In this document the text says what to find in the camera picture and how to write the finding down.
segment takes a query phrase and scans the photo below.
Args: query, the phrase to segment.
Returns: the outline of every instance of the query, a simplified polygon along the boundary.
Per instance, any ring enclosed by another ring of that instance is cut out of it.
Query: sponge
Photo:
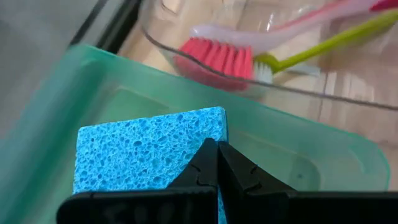
[[[228,141],[227,130],[220,107],[83,127],[76,145],[73,193],[164,189],[206,138]],[[222,208],[219,205],[220,222]]]

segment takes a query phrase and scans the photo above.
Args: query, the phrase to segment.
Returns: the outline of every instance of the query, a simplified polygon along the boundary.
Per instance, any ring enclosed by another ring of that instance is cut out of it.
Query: cellulose sponge
[[[73,193],[164,189],[206,138],[228,141],[227,130],[220,107],[83,127]]]

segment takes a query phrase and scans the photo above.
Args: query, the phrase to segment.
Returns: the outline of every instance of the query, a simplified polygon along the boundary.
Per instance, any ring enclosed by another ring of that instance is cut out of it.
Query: green plastic tub
[[[81,126],[222,106],[230,143],[297,190],[386,190],[376,144],[94,47],[71,48],[1,146],[0,223],[55,223]]]

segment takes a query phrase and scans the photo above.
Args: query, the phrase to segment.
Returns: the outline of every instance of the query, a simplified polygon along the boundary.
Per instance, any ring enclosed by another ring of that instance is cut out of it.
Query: yellow-green handle
[[[274,73],[277,73],[307,59],[310,59],[318,54],[327,52],[335,47],[345,45],[351,41],[358,40],[377,31],[388,28],[393,25],[397,20],[398,10],[391,10],[381,14],[375,19],[371,19],[370,21],[365,22],[364,24],[337,34],[334,37],[318,44],[317,46],[283,61],[278,62],[276,58],[267,54],[259,55],[255,58],[255,60],[269,64],[269,66],[272,68],[272,71]]]

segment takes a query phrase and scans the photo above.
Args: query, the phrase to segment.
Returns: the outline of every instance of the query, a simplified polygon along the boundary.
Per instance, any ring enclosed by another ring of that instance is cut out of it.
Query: white brush handle
[[[251,46],[253,54],[259,55],[322,23],[339,17],[368,12],[379,1],[340,0],[266,33],[241,32],[214,24],[203,24],[192,27],[191,37],[203,37],[220,42],[228,42],[237,47]]]

